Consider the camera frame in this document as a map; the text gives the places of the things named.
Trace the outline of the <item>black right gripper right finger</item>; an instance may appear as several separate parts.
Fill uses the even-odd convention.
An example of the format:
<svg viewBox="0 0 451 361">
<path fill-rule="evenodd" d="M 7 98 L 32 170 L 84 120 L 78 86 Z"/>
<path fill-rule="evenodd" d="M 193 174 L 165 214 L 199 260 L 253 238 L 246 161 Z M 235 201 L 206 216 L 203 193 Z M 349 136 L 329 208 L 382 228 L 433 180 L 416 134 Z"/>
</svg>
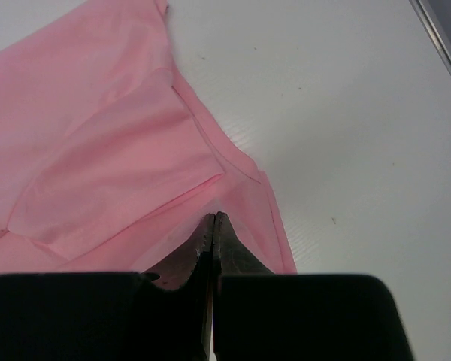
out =
<svg viewBox="0 0 451 361">
<path fill-rule="evenodd" d="M 395 300 L 362 274 L 280 275 L 239 240 L 213 231 L 213 349 L 219 360 L 411 360 Z"/>
</svg>

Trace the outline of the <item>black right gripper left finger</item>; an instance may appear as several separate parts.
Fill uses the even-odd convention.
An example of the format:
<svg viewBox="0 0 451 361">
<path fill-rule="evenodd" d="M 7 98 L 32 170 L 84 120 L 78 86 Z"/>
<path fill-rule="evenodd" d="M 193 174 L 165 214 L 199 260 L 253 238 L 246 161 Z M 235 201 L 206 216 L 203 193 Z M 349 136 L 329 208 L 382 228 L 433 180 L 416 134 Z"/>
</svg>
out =
<svg viewBox="0 0 451 361">
<path fill-rule="evenodd" d="M 0 275 L 0 360 L 206 360 L 213 215 L 145 272 Z"/>
</svg>

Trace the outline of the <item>pink t shirt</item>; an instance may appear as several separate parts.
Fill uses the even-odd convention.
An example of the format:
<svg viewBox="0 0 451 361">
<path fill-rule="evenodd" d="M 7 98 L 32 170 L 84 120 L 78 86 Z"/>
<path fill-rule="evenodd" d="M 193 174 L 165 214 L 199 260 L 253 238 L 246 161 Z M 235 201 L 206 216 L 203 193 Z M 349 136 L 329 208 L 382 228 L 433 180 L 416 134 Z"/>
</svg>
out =
<svg viewBox="0 0 451 361">
<path fill-rule="evenodd" d="M 165 1 L 87 1 L 0 51 L 0 274 L 143 272 L 227 213 L 277 273 L 274 192 L 174 63 Z"/>
</svg>

